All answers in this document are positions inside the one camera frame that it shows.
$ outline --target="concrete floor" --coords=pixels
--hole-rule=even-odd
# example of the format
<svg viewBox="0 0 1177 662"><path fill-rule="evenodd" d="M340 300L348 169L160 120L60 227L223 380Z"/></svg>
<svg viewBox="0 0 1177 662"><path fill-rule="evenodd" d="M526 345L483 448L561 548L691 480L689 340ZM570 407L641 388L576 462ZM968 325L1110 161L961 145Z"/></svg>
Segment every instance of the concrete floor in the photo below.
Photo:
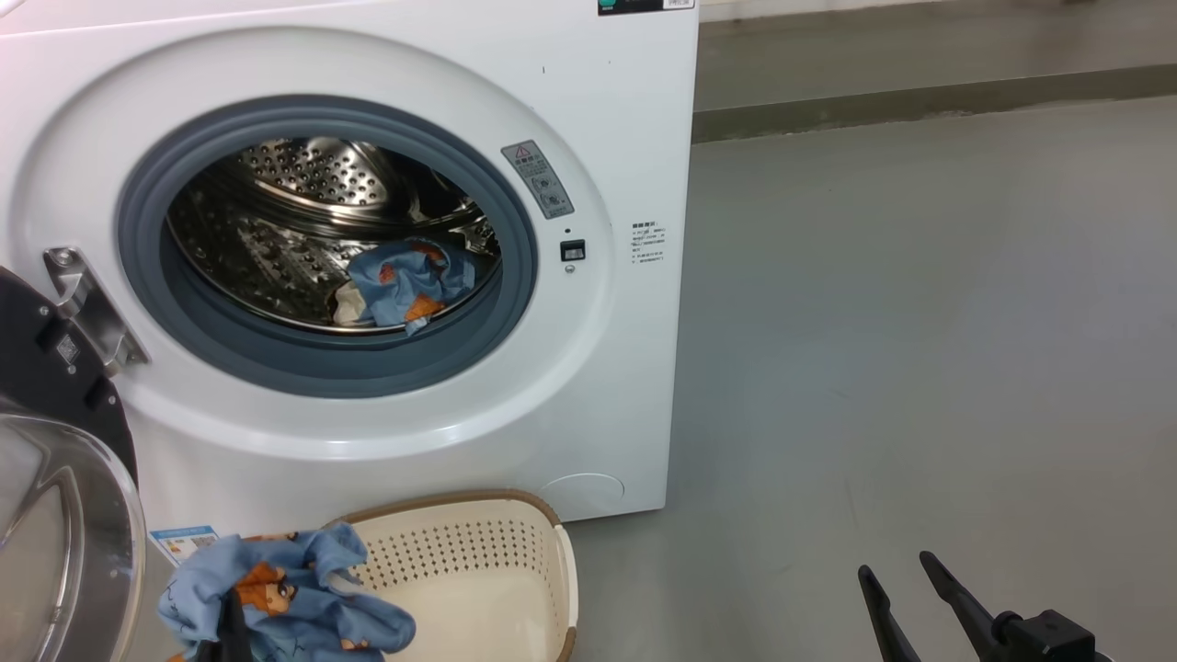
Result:
<svg viewBox="0 0 1177 662"><path fill-rule="evenodd" d="M1113 657L1164 657L1175 117L697 146L669 505L571 527L576 662L878 660L860 563L924 660L975 660L923 549L993 613L1055 608ZM144 627L132 662L159 662Z"/></svg>

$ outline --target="gray rubber gasket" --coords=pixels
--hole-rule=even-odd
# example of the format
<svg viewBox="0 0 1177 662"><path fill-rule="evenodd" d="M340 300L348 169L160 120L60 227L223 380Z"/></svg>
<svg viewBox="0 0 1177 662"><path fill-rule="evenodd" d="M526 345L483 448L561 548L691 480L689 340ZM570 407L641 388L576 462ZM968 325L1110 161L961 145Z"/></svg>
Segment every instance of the gray rubber gasket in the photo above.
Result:
<svg viewBox="0 0 1177 662"><path fill-rule="evenodd" d="M417 159L470 194L503 252L483 292L412 338L344 337L266 320L200 278L165 231L180 188L217 159L272 138L332 135ZM421 389L474 365L523 317L536 287L531 219L483 154L421 118L377 104L294 95L221 108L174 131L137 166L117 217L122 269L144 307L188 351L253 384L324 398L365 398Z"/></svg>

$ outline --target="sticker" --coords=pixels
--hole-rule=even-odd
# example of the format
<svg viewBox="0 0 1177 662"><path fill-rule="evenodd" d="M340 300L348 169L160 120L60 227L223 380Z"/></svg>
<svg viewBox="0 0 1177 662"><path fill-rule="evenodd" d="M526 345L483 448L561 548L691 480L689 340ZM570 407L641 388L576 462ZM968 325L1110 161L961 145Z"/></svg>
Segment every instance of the sticker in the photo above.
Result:
<svg viewBox="0 0 1177 662"><path fill-rule="evenodd" d="M568 199L564 184L560 184L560 178L556 176L556 171L534 140L503 147L503 155L511 161L511 166L536 197L544 218L568 216L577 211L572 207L572 200Z"/></svg>
<svg viewBox="0 0 1177 662"><path fill-rule="evenodd" d="M666 229L656 221L634 223L630 234L630 264L666 259Z"/></svg>
<svg viewBox="0 0 1177 662"><path fill-rule="evenodd" d="M693 8L694 0L597 0L598 16Z"/></svg>
<svg viewBox="0 0 1177 662"><path fill-rule="evenodd" d="M220 538L217 531L213 531L212 527L189 527L187 529L152 531L151 537L159 545L159 549L172 560L172 565L184 563L198 549L208 547Z"/></svg>
<svg viewBox="0 0 1177 662"><path fill-rule="evenodd" d="M61 340L58 343L58 353L61 355L61 358L66 359L66 363L72 365L73 359L78 358L78 355L81 353L81 350L78 349L78 345L73 342L73 338L71 338L69 335L66 333L65 336L61 337Z"/></svg>

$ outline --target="washing machine door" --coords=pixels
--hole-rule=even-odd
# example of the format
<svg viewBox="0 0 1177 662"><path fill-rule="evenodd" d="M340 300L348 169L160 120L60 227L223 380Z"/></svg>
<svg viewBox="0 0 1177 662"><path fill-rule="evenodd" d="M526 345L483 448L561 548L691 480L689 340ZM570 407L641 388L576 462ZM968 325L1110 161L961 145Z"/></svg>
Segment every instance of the washing machine door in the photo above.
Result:
<svg viewBox="0 0 1177 662"><path fill-rule="evenodd" d="M0 267L0 647L122 660L146 554L131 433L78 323Z"/></svg>

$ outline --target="stainless steel drum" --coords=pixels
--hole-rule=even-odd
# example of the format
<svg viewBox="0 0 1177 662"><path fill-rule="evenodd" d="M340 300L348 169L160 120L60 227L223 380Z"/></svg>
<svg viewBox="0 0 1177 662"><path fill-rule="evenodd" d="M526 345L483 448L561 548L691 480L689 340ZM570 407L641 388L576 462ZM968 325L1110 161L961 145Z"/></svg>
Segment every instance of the stainless steel drum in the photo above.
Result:
<svg viewBox="0 0 1177 662"><path fill-rule="evenodd" d="M372 145L333 138L271 140L218 161L177 196L167 224L181 252L246 310L326 333L401 327L343 326L335 291L357 254L428 237L474 256L476 296L499 265L486 217L433 170Z"/></svg>

